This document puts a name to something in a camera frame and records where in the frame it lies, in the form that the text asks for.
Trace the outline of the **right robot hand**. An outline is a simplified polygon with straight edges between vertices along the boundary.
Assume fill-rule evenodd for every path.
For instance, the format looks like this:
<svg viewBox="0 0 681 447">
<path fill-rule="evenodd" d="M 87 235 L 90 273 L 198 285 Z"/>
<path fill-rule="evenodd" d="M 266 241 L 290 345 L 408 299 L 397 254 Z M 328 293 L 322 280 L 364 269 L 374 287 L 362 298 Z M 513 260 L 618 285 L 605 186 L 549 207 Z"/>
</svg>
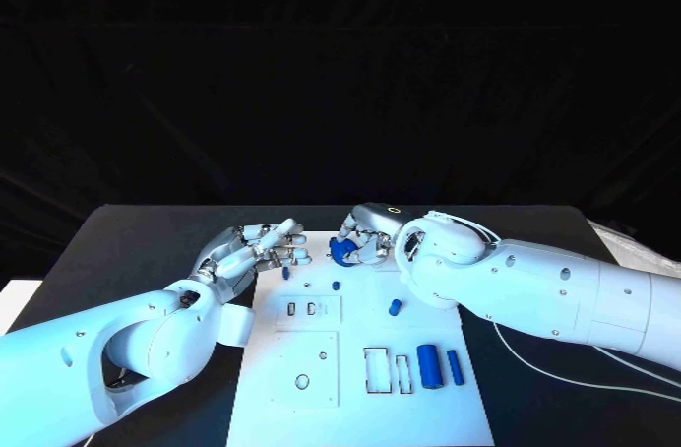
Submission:
<svg viewBox="0 0 681 447">
<path fill-rule="evenodd" d="M 342 267 L 379 266 L 397 254 L 413 261 L 424 239 L 424 232 L 413 227 L 415 219 L 391 205 L 371 202 L 355 205 L 338 235 L 329 240 L 335 263 Z"/>
</svg>

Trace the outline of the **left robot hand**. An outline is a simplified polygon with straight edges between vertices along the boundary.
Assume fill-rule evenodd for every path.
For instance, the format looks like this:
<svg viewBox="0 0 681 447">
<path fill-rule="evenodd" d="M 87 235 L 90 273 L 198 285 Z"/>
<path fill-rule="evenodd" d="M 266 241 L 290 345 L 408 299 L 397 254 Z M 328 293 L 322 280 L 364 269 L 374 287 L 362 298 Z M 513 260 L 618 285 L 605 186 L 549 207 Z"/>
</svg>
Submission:
<svg viewBox="0 0 681 447">
<path fill-rule="evenodd" d="M 228 227 L 204 246 L 188 279 L 204 284 L 220 302 L 228 303 L 257 273 L 310 263 L 302 232 L 293 219 Z"/>
</svg>

